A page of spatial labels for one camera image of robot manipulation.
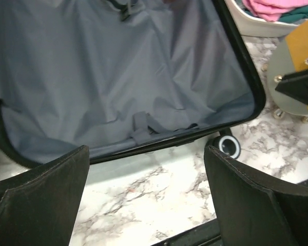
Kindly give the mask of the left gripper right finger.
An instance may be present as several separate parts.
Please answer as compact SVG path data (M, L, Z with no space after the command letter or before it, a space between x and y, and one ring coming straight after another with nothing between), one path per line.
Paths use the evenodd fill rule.
M308 186L207 146L204 164L224 245L308 245Z

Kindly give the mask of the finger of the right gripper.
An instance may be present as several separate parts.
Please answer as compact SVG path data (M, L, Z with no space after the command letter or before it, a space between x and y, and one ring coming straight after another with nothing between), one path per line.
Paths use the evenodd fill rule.
M286 74L275 91L308 105L308 69Z

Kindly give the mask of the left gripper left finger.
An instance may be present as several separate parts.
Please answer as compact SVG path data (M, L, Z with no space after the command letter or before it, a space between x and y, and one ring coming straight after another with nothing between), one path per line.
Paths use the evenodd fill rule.
M0 245L69 245L89 148L0 181Z

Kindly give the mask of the white cylinder appliance orange lid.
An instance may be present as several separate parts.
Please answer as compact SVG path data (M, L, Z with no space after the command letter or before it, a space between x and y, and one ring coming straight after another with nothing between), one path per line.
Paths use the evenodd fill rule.
M289 73L308 69L308 20L288 34L273 52L267 65L267 88L275 107L274 118L281 119L285 114L301 117L308 122L308 105L275 91L282 77Z

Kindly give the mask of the pink and teal kids suitcase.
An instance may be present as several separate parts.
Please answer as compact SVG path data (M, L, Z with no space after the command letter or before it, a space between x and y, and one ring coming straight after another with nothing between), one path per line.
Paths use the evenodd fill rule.
M0 1L0 149L25 167L183 145L265 101L224 1Z

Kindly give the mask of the dark teal garment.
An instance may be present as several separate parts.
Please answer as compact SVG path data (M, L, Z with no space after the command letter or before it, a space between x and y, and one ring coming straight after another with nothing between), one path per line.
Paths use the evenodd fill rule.
M282 23L288 23L292 24L295 22L298 22L303 19L308 19L308 5L302 6L299 8L295 8L289 12L283 13L283 14L259 14L254 15L250 10L243 7L243 11L248 14L249 16L255 17L255 18L261 18L267 22L282 22Z

